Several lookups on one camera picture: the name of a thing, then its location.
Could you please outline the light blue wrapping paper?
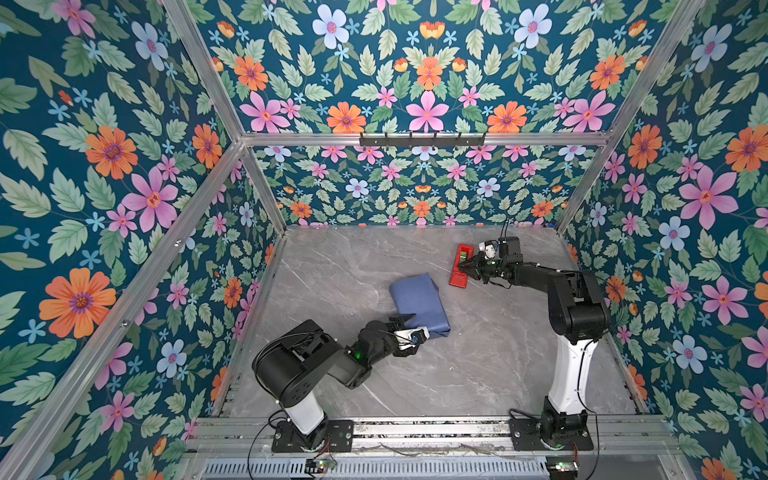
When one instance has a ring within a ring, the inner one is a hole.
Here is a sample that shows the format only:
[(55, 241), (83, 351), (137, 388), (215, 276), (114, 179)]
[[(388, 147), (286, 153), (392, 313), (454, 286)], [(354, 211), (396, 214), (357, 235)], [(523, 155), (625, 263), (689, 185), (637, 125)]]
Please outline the light blue wrapping paper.
[(425, 327), (431, 338), (447, 337), (451, 325), (442, 304), (439, 288), (429, 274), (404, 278), (392, 283), (390, 295), (407, 329)]

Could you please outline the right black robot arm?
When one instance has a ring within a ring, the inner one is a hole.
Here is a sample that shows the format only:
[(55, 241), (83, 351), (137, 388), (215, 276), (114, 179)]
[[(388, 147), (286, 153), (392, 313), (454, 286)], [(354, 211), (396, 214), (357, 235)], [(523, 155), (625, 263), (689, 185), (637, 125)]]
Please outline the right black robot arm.
[(585, 402), (589, 368), (611, 315), (593, 272), (544, 266), (523, 259), (517, 237), (500, 237), (478, 247), (458, 247), (454, 272), (502, 288), (526, 287), (547, 295), (549, 323), (557, 335), (552, 384), (539, 415), (511, 415), (513, 445), (519, 450), (590, 451), (596, 420)]

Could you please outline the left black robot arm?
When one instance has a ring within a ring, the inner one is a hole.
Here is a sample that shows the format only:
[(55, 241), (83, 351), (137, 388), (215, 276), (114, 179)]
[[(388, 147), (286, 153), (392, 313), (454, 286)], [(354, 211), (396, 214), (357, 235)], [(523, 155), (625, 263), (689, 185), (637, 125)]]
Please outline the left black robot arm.
[(377, 363), (418, 353), (431, 334), (426, 327), (409, 328), (410, 319), (406, 315), (370, 321), (350, 346), (306, 320), (262, 348), (252, 362), (255, 379), (287, 414), (295, 431), (314, 440), (324, 433), (328, 421), (316, 399), (316, 386), (330, 376), (353, 390), (370, 377)]

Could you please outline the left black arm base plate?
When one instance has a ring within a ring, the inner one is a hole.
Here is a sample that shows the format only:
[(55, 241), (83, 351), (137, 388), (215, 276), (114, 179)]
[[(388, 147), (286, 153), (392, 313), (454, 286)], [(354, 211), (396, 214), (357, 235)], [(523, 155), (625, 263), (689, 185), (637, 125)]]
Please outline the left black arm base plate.
[(308, 434), (303, 434), (288, 420), (277, 424), (271, 450), (273, 453), (348, 453), (352, 450), (355, 424), (352, 420), (323, 420)]

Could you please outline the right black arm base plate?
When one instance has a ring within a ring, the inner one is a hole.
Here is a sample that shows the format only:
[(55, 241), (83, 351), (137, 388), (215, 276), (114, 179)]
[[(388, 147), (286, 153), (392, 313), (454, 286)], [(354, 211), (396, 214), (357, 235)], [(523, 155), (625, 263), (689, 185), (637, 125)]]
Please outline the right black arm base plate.
[(589, 416), (512, 418), (508, 421), (510, 438), (517, 451), (593, 451), (595, 443), (588, 429)]

